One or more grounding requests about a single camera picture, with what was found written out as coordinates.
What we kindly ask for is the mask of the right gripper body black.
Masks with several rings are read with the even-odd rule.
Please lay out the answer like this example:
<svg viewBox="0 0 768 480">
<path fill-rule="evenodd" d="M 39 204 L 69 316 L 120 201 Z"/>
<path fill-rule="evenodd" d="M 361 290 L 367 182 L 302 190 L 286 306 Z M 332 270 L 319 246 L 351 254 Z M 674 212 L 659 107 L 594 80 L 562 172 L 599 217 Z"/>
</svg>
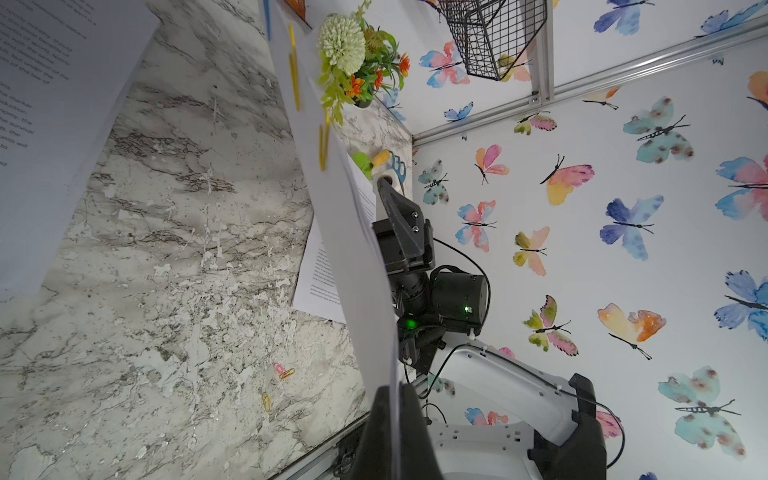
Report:
<svg viewBox="0 0 768 480">
<path fill-rule="evenodd" d="M 388 275 L 422 272 L 435 267 L 433 228 L 429 220 L 411 228 L 390 220 L 373 223 Z"/>
</svg>

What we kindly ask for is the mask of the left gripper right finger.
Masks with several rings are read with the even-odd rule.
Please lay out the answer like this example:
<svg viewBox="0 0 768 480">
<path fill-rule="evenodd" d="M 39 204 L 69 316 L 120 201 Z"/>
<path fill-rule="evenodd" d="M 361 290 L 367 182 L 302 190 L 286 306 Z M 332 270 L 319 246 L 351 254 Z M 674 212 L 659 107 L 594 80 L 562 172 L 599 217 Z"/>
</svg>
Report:
<svg viewBox="0 0 768 480">
<path fill-rule="evenodd" d="M 442 480 L 415 388 L 400 386 L 400 478 Z"/>
</svg>

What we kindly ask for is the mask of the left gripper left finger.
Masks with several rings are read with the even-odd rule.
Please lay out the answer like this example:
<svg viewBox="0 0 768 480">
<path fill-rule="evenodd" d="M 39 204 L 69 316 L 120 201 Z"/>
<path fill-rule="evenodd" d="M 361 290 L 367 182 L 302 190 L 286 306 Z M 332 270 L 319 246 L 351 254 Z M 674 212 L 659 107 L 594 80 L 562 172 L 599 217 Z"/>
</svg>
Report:
<svg viewBox="0 0 768 480">
<path fill-rule="evenodd" d="M 353 480 L 388 480 L 393 474 L 392 409 L 388 386 L 377 389 L 347 475 Z"/>
</svg>

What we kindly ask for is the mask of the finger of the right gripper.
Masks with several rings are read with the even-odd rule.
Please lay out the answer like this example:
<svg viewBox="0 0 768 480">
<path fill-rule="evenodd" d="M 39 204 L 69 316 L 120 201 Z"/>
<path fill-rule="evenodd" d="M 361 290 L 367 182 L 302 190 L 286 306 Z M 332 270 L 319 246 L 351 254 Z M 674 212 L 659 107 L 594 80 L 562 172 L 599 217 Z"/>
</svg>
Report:
<svg viewBox="0 0 768 480">
<path fill-rule="evenodd" d="M 400 249 L 403 252 L 419 252 L 420 210 L 418 206 L 400 194 L 389 177 L 379 178 L 376 186 Z"/>
</svg>

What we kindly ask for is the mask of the yellow highlighted document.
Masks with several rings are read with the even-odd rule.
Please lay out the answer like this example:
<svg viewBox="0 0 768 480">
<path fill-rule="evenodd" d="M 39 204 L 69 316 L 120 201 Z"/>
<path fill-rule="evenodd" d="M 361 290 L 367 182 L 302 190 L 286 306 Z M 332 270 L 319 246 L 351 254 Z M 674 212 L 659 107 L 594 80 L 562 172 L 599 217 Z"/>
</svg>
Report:
<svg viewBox="0 0 768 480">
<path fill-rule="evenodd" d="M 400 479 L 399 385 L 394 311 L 372 225 L 366 218 L 349 155 L 327 119 L 315 80 L 318 63 L 311 35 L 281 1 L 259 2 L 275 74 L 304 178 L 330 261 L 359 371 L 372 404 L 389 387 L 393 474 Z M 288 25 L 294 26 L 301 110 L 295 110 Z"/>
</svg>

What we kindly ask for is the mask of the purple highlighted document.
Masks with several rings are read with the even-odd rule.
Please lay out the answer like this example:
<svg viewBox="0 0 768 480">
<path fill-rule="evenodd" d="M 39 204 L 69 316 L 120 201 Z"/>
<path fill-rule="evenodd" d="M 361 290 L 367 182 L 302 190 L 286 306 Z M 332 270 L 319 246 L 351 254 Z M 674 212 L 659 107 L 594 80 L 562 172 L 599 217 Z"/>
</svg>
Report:
<svg viewBox="0 0 768 480">
<path fill-rule="evenodd" d="M 372 179 L 368 180 L 356 168 L 354 177 L 358 198 L 366 218 L 373 223 L 376 220 L 376 197 Z M 346 323 L 316 217 L 313 218 L 308 235 L 292 307 L 329 321 Z"/>
</svg>

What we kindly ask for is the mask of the plain text document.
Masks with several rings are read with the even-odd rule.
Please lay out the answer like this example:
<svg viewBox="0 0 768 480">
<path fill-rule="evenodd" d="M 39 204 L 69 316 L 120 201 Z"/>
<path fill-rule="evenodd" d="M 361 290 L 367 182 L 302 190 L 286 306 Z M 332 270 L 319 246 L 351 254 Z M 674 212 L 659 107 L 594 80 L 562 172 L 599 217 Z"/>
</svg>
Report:
<svg viewBox="0 0 768 480">
<path fill-rule="evenodd" d="M 139 1 L 2 2 L 2 302 L 41 286 L 158 26 Z"/>
</svg>

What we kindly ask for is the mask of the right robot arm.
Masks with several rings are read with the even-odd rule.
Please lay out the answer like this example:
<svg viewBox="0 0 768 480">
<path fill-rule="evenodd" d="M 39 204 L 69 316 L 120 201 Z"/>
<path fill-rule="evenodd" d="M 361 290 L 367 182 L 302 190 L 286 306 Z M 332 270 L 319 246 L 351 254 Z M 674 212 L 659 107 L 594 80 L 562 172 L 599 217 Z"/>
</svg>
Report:
<svg viewBox="0 0 768 480">
<path fill-rule="evenodd" d="M 437 265 L 420 207 L 388 179 L 375 183 L 384 217 L 373 230 L 397 319 L 396 357 L 432 380 L 453 376 L 510 410 L 498 426 L 432 425 L 409 382 L 376 392 L 351 470 L 354 479 L 603 479 L 608 455 L 589 379 L 563 379 L 479 342 L 490 310 L 482 270 Z"/>
</svg>

